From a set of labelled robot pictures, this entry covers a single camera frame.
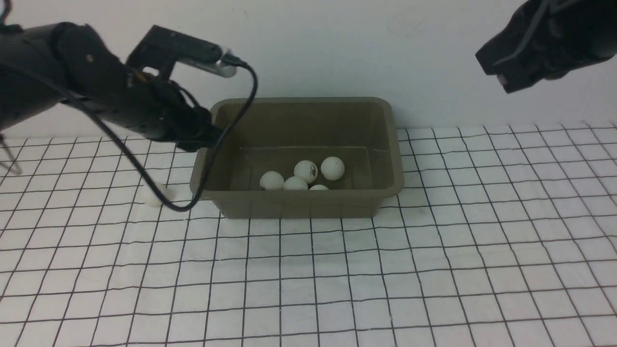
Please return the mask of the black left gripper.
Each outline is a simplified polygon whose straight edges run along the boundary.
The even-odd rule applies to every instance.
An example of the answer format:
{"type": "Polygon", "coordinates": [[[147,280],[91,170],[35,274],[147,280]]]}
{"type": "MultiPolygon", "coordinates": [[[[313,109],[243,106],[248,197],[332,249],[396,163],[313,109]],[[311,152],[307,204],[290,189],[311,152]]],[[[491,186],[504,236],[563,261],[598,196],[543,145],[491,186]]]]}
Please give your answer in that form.
{"type": "Polygon", "coordinates": [[[130,69],[120,84],[91,96],[91,109],[102,120],[181,151],[213,147],[223,129],[213,125],[207,108],[190,105],[183,91],[174,81],[130,69]]]}

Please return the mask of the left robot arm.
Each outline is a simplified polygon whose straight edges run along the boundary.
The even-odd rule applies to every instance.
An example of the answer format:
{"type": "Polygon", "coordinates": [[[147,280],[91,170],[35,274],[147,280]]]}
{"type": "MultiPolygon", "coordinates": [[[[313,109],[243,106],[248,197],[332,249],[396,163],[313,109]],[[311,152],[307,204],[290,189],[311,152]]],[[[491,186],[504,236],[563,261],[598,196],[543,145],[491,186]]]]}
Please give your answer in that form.
{"type": "Polygon", "coordinates": [[[64,88],[103,121],[187,152],[213,147],[223,131],[206,108],[187,103],[171,72],[183,62],[219,75],[222,56],[216,44],[160,26],[146,33],[126,62],[90,26],[1,26],[2,64],[64,88]]]}

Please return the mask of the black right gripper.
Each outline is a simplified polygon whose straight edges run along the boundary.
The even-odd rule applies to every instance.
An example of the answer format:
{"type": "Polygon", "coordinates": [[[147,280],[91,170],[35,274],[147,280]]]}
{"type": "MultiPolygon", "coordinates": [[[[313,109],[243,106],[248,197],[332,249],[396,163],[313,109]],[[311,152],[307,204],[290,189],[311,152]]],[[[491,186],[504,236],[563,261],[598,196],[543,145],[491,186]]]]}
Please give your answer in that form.
{"type": "Polygon", "coordinates": [[[507,93],[561,79],[617,52],[614,0],[528,0],[476,53],[507,93]]]}

